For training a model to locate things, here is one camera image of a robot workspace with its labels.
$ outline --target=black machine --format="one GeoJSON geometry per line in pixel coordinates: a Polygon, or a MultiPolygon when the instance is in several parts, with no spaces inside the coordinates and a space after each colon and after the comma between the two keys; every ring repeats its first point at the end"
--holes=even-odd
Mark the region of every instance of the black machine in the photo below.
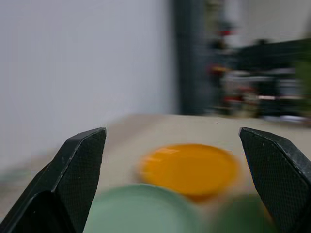
{"type": "Polygon", "coordinates": [[[66,140],[0,224],[1,233],[82,233],[97,189],[105,128],[66,140]]]}
{"type": "Polygon", "coordinates": [[[248,71],[249,77],[268,78],[252,86],[259,96],[259,116],[301,116],[301,88],[294,66],[301,56],[302,42],[253,45],[236,54],[236,70],[248,71]]]}

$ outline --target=beige table surface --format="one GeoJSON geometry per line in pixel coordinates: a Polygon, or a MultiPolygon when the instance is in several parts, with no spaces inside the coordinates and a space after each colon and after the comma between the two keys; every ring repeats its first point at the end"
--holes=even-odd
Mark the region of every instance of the beige table surface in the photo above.
{"type": "MultiPolygon", "coordinates": [[[[198,209],[207,220],[228,197],[254,193],[242,143],[241,126],[269,131],[290,139],[309,159],[311,129],[259,119],[226,119],[205,116],[133,115],[107,126],[108,137],[96,195],[115,186],[140,182],[138,162],[142,156],[174,143],[203,143],[230,151],[240,162],[240,176],[233,186],[198,209]]],[[[32,160],[21,177],[0,183],[0,221],[28,185],[32,177],[52,157],[32,160]]]]}

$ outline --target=blurry background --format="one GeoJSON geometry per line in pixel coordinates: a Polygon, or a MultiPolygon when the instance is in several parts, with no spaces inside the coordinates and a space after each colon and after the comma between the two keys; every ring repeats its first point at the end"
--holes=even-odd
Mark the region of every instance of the blurry background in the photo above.
{"type": "MultiPolygon", "coordinates": [[[[262,77],[244,48],[305,38],[310,11],[310,0],[2,0],[0,170],[129,114],[211,114],[209,44],[223,38],[231,71],[262,77]]],[[[231,100],[246,102],[243,75],[226,73],[231,100]]]]}

